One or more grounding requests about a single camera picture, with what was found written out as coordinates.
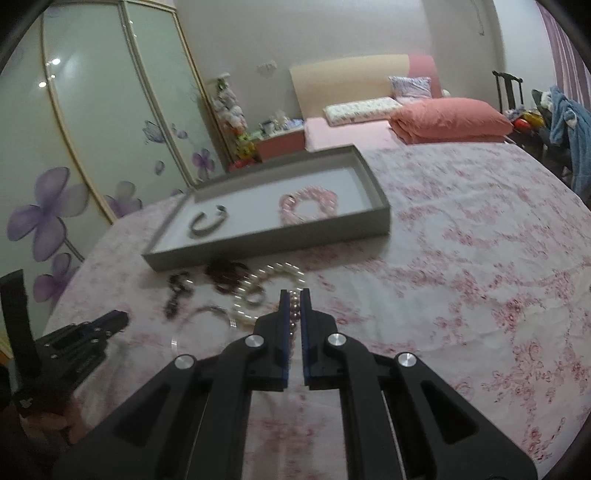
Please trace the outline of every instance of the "nightstand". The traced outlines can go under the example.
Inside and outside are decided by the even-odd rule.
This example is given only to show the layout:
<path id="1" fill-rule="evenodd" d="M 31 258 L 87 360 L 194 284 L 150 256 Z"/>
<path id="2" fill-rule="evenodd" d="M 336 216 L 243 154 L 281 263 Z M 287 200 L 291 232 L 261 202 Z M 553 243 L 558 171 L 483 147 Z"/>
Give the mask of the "nightstand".
<path id="1" fill-rule="evenodd" d="M 304 127 L 277 132 L 256 142 L 256 150 L 262 161 L 305 149 L 306 136 L 304 135 Z"/>

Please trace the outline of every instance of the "blue towel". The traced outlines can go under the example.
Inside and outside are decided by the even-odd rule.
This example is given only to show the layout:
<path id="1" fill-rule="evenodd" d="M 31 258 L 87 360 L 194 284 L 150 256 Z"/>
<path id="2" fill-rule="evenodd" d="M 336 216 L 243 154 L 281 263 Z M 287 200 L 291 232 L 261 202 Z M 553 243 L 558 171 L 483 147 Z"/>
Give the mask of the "blue towel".
<path id="1" fill-rule="evenodd" d="M 573 183 L 570 186 L 586 202 L 591 194 L 591 113 L 583 105 L 566 98 L 555 85 L 552 94 L 552 129 L 550 142 L 561 146 L 564 132 L 568 131 L 570 156 L 573 162 Z M 569 127 L 568 120 L 577 119 L 575 128 Z"/>

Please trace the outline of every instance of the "headboard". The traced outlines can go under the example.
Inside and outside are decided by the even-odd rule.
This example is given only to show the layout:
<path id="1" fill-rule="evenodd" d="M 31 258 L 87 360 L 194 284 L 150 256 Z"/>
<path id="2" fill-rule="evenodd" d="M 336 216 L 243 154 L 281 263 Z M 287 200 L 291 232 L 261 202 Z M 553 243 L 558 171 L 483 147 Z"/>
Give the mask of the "headboard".
<path id="1" fill-rule="evenodd" d="M 386 97 L 389 76 L 431 77 L 433 98 L 441 96 L 437 67 L 426 55 L 371 55 L 321 61 L 290 69 L 302 116 L 323 116 L 336 103 Z"/>

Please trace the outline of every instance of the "white wall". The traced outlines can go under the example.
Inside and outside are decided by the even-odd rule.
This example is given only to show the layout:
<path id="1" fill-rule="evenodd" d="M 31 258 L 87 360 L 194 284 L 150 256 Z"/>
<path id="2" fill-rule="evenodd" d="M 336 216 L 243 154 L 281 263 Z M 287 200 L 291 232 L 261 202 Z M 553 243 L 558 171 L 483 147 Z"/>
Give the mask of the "white wall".
<path id="1" fill-rule="evenodd" d="M 299 113 L 289 68 L 380 53 L 432 54 L 444 88 L 496 105 L 491 26 L 479 35 L 470 0 L 176 0 L 178 17 L 205 81 L 223 72 L 251 128 L 277 109 Z M 263 75 L 257 66 L 275 61 Z"/>
<path id="2" fill-rule="evenodd" d="M 532 89 L 548 90 L 556 84 L 548 33 L 535 0 L 494 0 L 500 26 L 504 72 L 524 79 L 525 105 L 533 107 Z M 519 102 L 518 89 L 515 99 Z"/>

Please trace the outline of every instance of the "pink headboard panel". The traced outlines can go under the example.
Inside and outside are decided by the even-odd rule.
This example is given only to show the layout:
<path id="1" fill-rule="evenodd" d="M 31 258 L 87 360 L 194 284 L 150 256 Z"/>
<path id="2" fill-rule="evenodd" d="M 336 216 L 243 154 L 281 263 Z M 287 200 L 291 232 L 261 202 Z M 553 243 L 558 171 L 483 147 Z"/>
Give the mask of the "pink headboard panel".
<path id="1" fill-rule="evenodd" d="M 441 98 L 441 83 L 435 60 L 430 55 L 409 55 L 409 77 L 431 77 L 431 94 L 433 98 Z"/>

